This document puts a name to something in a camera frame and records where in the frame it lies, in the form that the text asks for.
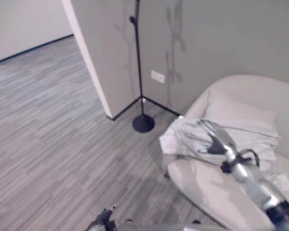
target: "striped carpet floor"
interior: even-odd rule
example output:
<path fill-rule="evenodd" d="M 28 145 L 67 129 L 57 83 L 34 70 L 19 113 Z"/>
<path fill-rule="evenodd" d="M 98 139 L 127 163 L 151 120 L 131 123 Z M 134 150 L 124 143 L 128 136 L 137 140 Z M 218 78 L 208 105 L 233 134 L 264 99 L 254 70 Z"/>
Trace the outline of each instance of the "striped carpet floor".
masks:
<path fill-rule="evenodd" d="M 175 116 L 145 103 L 106 118 L 73 37 L 0 63 L 0 231 L 83 231 L 104 207 L 140 224 L 217 225 L 163 177 L 158 137 Z"/>

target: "white pillow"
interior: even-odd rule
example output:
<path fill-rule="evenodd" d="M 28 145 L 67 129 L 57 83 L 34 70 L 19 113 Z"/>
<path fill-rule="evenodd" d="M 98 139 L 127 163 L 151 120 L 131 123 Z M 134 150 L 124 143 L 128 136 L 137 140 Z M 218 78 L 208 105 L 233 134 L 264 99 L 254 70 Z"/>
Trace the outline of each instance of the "white pillow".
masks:
<path fill-rule="evenodd" d="M 254 120 L 273 124 L 276 112 L 253 107 L 217 90 L 211 90 L 205 119 Z"/>

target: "gray wall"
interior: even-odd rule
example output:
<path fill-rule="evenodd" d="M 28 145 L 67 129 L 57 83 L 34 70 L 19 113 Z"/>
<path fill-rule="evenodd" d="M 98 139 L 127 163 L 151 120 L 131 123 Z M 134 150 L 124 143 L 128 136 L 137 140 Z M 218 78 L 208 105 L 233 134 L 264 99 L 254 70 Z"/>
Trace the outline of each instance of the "gray wall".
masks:
<path fill-rule="evenodd" d="M 60 0 L 0 0 L 0 59 L 70 34 Z"/>
<path fill-rule="evenodd" d="M 139 97 L 134 30 L 129 23 L 134 1 L 63 1 L 64 4 L 69 2 L 72 3 L 89 62 L 94 65 L 96 75 L 92 78 L 97 78 L 95 86 L 103 94 L 102 103 L 107 104 L 104 108 L 109 108 L 106 114 L 115 117 Z"/>
<path fill-rule="evenodd" d="M 289 0 L 143 0 L 140 13 L 144 94 L 179 113 L 227 75 L 289 83 Z"/>

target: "black floor lamp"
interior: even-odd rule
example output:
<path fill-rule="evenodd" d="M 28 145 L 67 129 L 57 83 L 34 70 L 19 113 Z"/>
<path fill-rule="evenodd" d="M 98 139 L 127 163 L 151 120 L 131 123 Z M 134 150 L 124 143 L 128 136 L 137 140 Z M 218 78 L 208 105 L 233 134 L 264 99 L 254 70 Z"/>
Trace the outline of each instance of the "black floor lamp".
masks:
<path fill-rule="evenodd" d="M 136 48 L 137 48 L 137 62 L 138 62 L 138 74 L 139 74 L 139 87 L 140 87 L 140 102 L 141 102 L 141 115 L 137 116 L 133 120 L 133 128 L 138 132 L 148 132 L 154 128 L 154 119 L 144 113 L 144 102 L 143 102 L 143 85 L 141 77 L 141 64 L 140 64 L 140 51 L 139 51 L 139 33 L 138 33 L 138 16 L 139 16 L 139 5 L 140 0 L 136 0 L 135 5 L 135 16 L 130 16 L 130 22 L 135 27 L 136 36 Z"/>

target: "wall socket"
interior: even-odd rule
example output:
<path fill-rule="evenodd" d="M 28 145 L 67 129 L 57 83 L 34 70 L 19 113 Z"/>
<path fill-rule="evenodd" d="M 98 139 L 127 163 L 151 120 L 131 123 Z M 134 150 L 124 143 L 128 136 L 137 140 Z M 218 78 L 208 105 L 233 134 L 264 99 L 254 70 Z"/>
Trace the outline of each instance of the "wall socket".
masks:
<path fill-rule="evenodd" d="M 156 71 L 151 71 L 151 78 L 162 84 L 165 83 L 165 76 Z"/>

